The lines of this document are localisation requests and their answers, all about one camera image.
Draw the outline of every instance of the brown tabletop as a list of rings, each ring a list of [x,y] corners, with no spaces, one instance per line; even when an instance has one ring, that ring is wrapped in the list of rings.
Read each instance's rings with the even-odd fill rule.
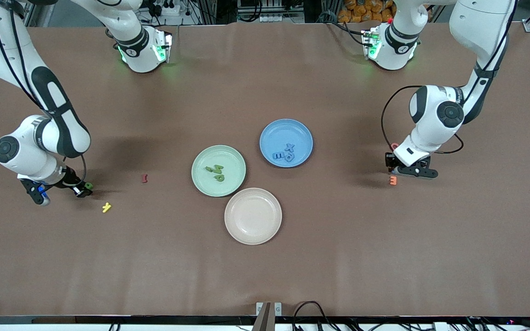
[[[332,315],[530,315],[530,34],[519,25],[482,114],[459,132],[463,151],[433,158],[436,180],[397,186],[380,112],[402,86],[467,82],[476,57],[448,25],[427,25],[396,72],[324,25],[174,35],[173,63],[137,74],[103,28],[32,30],[90,130],[95,194],[54,189],[39,207],[0,166],[0,314],[251,314],[258,301],[318,300]],[[413,91],[387,110],[392,141],[414,126]],[[37,113],[0,80],[0,136]],[[313,133],[300,167],[273,167],[259,151],[261,130],[281,118]],[[264,245],[235,241],[229,197],[193,186],[194,157],[215,144],[244,155],[242,188],[282,205]]]

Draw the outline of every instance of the green plate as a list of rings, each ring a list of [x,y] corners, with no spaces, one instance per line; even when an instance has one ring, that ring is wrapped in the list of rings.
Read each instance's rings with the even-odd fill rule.
[[[197,189],[210,197],[224,197],[244,181],[247,165],[240,153],[226,145],[215,145],[198,154],[191,166],[191,179]]]

